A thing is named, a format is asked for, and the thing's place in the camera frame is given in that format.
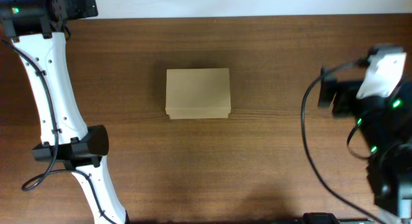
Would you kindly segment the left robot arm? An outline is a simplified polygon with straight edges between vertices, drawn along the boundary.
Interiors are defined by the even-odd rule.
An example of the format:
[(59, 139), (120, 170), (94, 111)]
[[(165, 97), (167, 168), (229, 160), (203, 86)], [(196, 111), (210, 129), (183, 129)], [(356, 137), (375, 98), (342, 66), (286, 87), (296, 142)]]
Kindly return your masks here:
[(79, 182), (95, 223), (128, 223), (109, 175), (108, 132), (102, 125), (86, 125), (66, 61), (68, 21), (97, 15), (96, 0), (1, 0), (3, 42), (21, 59), (41, 122), (41, 141), (33, 156), (48, 164), (21, 188), (35, 189), (62, 163), (63, 171)]

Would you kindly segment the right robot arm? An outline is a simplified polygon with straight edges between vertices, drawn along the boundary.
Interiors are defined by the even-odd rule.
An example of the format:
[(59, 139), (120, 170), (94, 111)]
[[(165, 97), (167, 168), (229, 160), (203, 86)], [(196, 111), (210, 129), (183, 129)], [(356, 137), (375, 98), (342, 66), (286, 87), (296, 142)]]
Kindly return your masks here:
[(344, 67), (321, 69), (320, 75), (305, 91), (301, 104), (301, 134), (305, 155), (322, 186), (338, 200), (351, 208), (383, 223), (383, 219), (343, 198), (335, 192), (320, 175), (310, 155), (306, 137), (306, 102), (316, 84), (321, 85), (320, 107), (332, 107), (335, 118), (353, 117), (355, 125), (346, 141), (360, 132), (369, 155), (361, 156), (367, 161), (367, 180), (373, 192), (374, 204), (396, 217), (401, 223), (411, 222), (411, 82), (401, 80), (388, 95), (367, 95), (361, 98), (362, 82), (359, 80), (339, 82), (334, 74)]

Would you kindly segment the brown cardboard box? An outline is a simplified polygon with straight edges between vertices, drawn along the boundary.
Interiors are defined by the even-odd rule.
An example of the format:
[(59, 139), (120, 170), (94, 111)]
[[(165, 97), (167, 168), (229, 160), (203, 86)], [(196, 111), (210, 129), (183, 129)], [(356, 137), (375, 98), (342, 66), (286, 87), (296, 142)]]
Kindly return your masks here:
[(168, 69), (165, 112), (171, 120), (228, 118), (229, 69)]

